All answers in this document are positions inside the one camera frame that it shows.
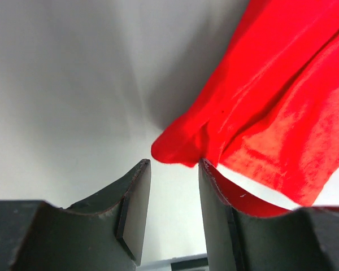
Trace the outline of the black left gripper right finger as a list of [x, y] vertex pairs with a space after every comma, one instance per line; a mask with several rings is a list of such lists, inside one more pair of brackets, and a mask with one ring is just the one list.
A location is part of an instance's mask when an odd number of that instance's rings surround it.
[[290, 211], [198, 166], [210, 270], [339, 270], [339, 207]]

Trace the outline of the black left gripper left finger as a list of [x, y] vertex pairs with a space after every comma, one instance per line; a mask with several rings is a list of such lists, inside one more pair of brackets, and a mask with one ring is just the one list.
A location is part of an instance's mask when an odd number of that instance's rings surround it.
[[142, 260], [150, 160], [68, 208], [0, 200], [0, 270], [135, 270]]

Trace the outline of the red t shirt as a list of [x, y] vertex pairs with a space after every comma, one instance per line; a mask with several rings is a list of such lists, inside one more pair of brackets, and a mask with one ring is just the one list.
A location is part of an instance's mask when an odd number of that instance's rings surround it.
[[339, 168], [339, 1], [250, 1], [154, 159], [223, 165], [303, 207]]

